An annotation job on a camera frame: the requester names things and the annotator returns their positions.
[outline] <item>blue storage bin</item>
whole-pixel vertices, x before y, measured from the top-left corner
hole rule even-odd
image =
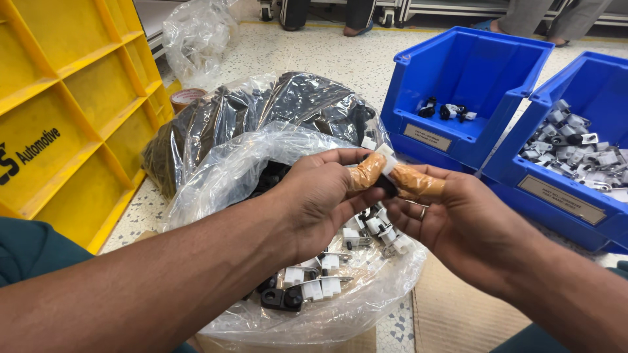
[[[517,156],[564,99],[600,141],[628,145],[628,60],[584,52],[534,91],[530,106],[482,170],[508,205],[589,251],[628,254],[628,205]]]
[[[382,110],[395,150],[457,171],[478,170],[528,97],[554,44],[454,27],[398,53]],[[429,97],[436,114],[416,115]],[[473,121],[440,119],[442,104],[464,104]]]

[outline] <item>terrazzo floor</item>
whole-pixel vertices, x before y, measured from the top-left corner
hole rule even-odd
[[[442,31],[375,28],[364,36],[347,38],[342,35],[342,26],[312,23],[301,31],[286,32],[276,23],[246,21],[240,25],[239,39],[230,43],[222,55],[222,73],[209,82],[207,88],[211,90],[246,75],[300,70],[342,82],[355,89],[375,108],[381,109],[394,68],[394,54]],[[537,85],[542,84],[585,50],[628,58],[628,45],[619,41],[596,41],[591,38],[573,41],[566,48],[554,50],[541,72]],[[163,58],[157,62],[164,84],[168,86],[175,78]],[[524,101],[509,128],[521,116],[526,106]],[[166,200],[156,185],[150,179],[146,179],[101,252],[118,249],[133,242],[143,231],[155,230],[166,206]],[[616,261],[622,258],[613,254],[586,252],[564,237],[540,225],[538,227],[551,239],[603,266],[614,266]],[[379,353],[414,352],[411,302],[408,295],[399,304],[399,308],[377,324]]]

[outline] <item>tape roll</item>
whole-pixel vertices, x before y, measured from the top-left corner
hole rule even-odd
[[[207,91],[204,89],[182,89],[170,95],[170,103],[175,110],[175,114],[177,114],[196,98],[201,98],[206,94]]]

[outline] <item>part label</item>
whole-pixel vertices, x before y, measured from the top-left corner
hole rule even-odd
[[[599,209],[588,202],[584,202],[579,198],[557,189],[531,175],[526,175],[518,186],[523,190],[529,191],[543,200],[547,200],[553,205],[558,206],[593,225],[597,224],[604,219],[604,217],[606,217],[604,210]]]
[[[443,136],[417,128],[412,124],[406,125],[406,130],[403,134],[417,141],[421,141],[430,146],[436,147],[441,151],[447,151],[449,145],[452,143],[450,139],[446,139]]]

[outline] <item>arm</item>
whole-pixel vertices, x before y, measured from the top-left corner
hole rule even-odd
[[[446,179],[423,207],[387,200],[388,216],[467,283],[520,309],[572,351],[628,350],[628,281],[545,238],[471,175]]]
[[[346,200],[341,164],[302,158],[264,195],[84,263],[0,289],[0,351],[170,352],[277,270],[313,258],[381,190]]]

